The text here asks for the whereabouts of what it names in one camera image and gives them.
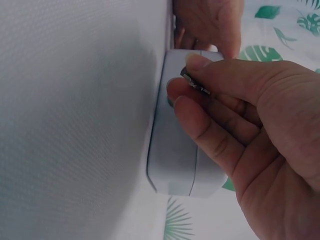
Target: green leaf print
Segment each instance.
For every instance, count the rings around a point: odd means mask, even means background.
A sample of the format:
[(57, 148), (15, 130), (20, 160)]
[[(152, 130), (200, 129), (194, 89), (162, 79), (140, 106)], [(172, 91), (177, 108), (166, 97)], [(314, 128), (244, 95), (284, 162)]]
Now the green leaf print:
[(279, 40), (283, 43), (283, 45), (285, 45), (287, 48), (293, 50), (291, 47), (289, 47), (288, 42), (294, 42), (294, 41), (297, 41), (297, 39), (285, 36), (279, 28), (274, 27), (273, 29), (274, 29), (277, 37), (279, 38)]
[(191, 233), (193, 229), (188, 215), (189, 212), (171, 196), (167, 203), (163, 240), (192, 240), (194, 234)]
[(283, 60), (274, 48), (260, 45), (247, 46), (240, 52), (239, 59), (256, 62), (275, 62)]
[(258, 19), (274, 19), (280, 13), (280, 6), (262, 6), (255, 14)]
[(305, 3), (306, 6), (310, 6), (314, 10), (320, 9), (320, 0), (297, 0), (297, 2)]
[(230, 191), (236, 191), (235, 186), (232, 183), (231, 179), (228, 177), (225, 184), (222, 186), (224, 189), (230, 190)]
[(303, 15), (299, 17), (296, 23), (311, 32), (315, 37), (320, 36), (320, 15), (316, 13), (309, 13), (306, 17)]

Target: human skin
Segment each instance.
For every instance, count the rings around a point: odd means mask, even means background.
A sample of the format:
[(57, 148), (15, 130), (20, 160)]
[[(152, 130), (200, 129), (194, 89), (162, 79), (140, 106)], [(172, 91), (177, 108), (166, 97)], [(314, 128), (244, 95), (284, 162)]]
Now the human skin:
[(244, 0), (173, 0), (175, 48), (208, 50), (236, 58), (241, 46)]
[(289, 61), (189, 55), (167, 86), (184, 131), (233, 181), (261, 240), (320, 239), (320, 75)]

